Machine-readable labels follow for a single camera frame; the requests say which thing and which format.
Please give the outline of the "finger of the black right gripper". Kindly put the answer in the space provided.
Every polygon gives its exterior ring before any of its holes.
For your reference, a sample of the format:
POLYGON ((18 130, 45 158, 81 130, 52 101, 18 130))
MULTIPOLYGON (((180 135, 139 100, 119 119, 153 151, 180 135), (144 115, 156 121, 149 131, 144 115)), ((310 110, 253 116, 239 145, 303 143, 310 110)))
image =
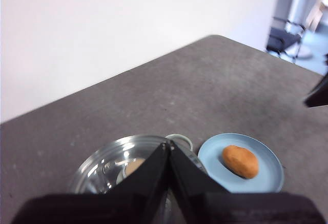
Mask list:
POLYGON ((328 105, 328 74, 310 91, 304 104, 309 108, 328 105))

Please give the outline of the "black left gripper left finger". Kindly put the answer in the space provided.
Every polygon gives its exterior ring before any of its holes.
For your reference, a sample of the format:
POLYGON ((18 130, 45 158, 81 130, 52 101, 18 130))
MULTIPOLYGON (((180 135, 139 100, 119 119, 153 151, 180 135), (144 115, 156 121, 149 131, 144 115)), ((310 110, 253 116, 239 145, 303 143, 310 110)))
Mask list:
POLYGON ((162 143, 106 194, 54 194, 27 201, 12 223, 151 223, 168 189, 170 148, 162 143))

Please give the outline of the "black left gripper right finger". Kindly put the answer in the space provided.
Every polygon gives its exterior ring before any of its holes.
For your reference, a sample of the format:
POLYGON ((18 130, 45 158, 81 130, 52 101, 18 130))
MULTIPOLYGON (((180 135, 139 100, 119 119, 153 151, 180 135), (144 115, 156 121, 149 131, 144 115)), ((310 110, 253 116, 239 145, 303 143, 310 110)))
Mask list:
POLYGON ((230 193, 169 146, 171 189, 187 223, 325 223, 314 203, 290 193, 230 193))

